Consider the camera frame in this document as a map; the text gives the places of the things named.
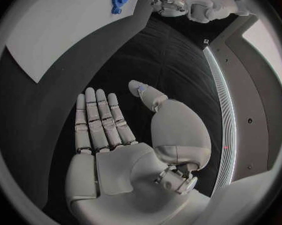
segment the white light strip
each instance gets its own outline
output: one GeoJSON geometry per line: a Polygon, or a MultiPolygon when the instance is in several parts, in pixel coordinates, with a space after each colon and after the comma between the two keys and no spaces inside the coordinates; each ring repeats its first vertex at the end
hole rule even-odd
{"type": "Polygon", "coordinates": [[[235,118],[235,112],[233,108],[233,102],[229,93],[229,89],[227,86],[227,83],[225,81],[225,78],[223,76],[223,73],[221,71],[221,68],[215,59],[215,56],[213,55],[211,49],[207,46],[204,50],[203,53],[207,59],[207,62],[211,68],[216,86],[217,86],[217,91],[219,94],[219,90],[224,91],[224,95],[219,96],[220,100],[220,105],[221,105],[221,111],[222,111],[222,116],[225,111],[223,111],[223,102],[228,101],[229,106],[228,106],[228,114],[230,117],[230,120],[232,120],[233,128],[232,128],[232,133],[234,134],[234,137],[232,139],[232,142],[229,144],[226,144],[226,136],[225,136],[225,127],[226,124],[224,124],[223,121],[223,147],[222,147],[222,156],[221,156],[221,163],[219,167],[219,172],[218,172],[218,177],[217,181],[214,187],[215,192],[216,189],[223,187],[225,185],[228,185],[231,183],[234,171],[235,171],[235,165],[236,165],[236,155],[237,155],[237,127],[236,127],[236,118],[235,118]]]}

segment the black floor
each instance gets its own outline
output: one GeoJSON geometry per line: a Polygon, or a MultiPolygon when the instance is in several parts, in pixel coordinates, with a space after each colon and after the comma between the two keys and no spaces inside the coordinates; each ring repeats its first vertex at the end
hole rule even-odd
{"type": "MultiPolygon", "coordinates": [[[[202,36],[197,34],[197,41],[200,39],[202,36]]],[[[130,94],[127,85],[132,79],[185,103],[204,121],[212,140],[212,156],[208,165],[197,172],[196,189],[210,196],[221,159],[222,117],[212,74],[200,46],[151,17],[147,27],[115,53],[88,85],[104,89],[106,93],[116,93],[137,140],[151,145],[153,113],[130,94]]],[[[49,200],[44,208],[57,222],[69,225],[77,224],[64,198],[65,175],[74,155],[74,119],[75,109],[71,111],[56,145],[49,178],[49,200]]]]}

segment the led light strip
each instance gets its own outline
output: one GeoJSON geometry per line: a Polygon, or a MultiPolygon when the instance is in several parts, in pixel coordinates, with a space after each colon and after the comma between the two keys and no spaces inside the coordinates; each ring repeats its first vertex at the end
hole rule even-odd
{"type": "Polygon", "coordinates": [[[230,184],[232,181],[237,155],[237,128],[233,103],[220,66],[208,46],[203,50],[203,53],[216,83],[222,111],[222,155],[218,177],[212,193],[213,195],[217,189],[230,184]]]}

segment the white robot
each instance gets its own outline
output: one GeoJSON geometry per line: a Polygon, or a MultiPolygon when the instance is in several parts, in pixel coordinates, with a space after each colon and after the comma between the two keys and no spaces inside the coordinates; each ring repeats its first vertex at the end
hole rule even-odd
{"type": "Polygon", "coordinates": [[[186,15],[191,21],[208,23],[230,14],[249,15],[241,0],[150,0],[155,12],[163,17],[186,15]]]}
{"type": "Polygon", "coordinates": [[[69,166],[66,197],[81,224],[160,224],[186,204],[196,207],[207,200],[193,189],[197,177],[191,173],[211,156],[202,120],[149,85],[132,80],[128,88],[155,112],[153,148],[136,141],[114,93],[106,98],[103,90],[89,87],[78,96],[77,154],[69,166]]]}

